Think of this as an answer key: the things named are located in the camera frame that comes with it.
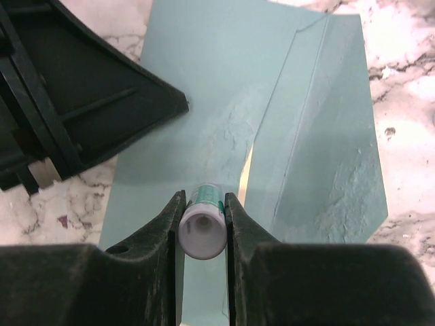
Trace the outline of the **cream lined letter paper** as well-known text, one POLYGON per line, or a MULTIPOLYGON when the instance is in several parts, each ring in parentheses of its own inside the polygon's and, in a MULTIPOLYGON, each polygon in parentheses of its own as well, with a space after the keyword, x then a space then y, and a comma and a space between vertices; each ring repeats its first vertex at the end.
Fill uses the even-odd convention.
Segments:
POLYGON ((237 198, 242 206, 245 206, 245 199, 246 199, 246 193, 247 193, 247 186, 249 182, 249 173, 251 168, 251 159, 252 159, 252 153, 253 153, 254 146, 251 146, 249 153, 246 157, 245 164, 243 166, 243 169, 241 171, 240 179, 239 179, 239 189, 237 198))

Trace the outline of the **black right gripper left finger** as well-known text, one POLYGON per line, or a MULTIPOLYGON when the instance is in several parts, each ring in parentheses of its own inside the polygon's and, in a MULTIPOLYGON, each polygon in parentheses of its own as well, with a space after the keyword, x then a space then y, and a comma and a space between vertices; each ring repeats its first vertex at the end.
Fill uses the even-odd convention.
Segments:
POLYGON ((128 238, 1 247, 2 325, 178 325, 184 256, 176 240, 186 194, 128 238))

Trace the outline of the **light blue envelope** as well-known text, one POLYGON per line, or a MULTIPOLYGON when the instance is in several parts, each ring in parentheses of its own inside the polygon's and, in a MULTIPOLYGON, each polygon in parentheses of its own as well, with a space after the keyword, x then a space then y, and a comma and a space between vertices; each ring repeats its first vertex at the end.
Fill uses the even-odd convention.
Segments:
POLYGON ((118 156, 99 245, 202 183, 282 242, 364 242, 387 217, 361 19, 268 1, 155 1, 141 64, 187 114, 118 156))

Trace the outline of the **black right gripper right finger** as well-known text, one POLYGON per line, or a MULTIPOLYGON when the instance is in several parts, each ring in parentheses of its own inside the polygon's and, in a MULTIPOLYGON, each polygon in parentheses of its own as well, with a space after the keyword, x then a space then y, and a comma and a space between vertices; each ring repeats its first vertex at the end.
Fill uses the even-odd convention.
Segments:
POLYGON ((413 255, 385 244, 287 244, 224 202, 231 325, 433 325, 413 255))

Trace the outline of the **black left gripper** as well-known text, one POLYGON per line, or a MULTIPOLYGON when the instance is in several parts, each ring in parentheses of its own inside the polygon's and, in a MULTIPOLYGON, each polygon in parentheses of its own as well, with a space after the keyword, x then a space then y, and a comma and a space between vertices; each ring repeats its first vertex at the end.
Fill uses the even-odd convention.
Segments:
POLYGON ((106 43, 60 1, 1 2, 1 189, 45 188, 185 113, 183 92, 106 43))

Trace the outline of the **green white glue stick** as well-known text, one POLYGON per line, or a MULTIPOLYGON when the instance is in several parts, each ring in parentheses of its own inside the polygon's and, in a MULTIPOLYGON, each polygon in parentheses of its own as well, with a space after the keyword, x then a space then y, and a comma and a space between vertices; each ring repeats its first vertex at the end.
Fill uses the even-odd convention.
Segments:
POLYGON ((194 259, 212 259, 224 250, 224 195, 218 186, 204 183, 192 192, 179 222, 178 240, 184 253, 194 259))

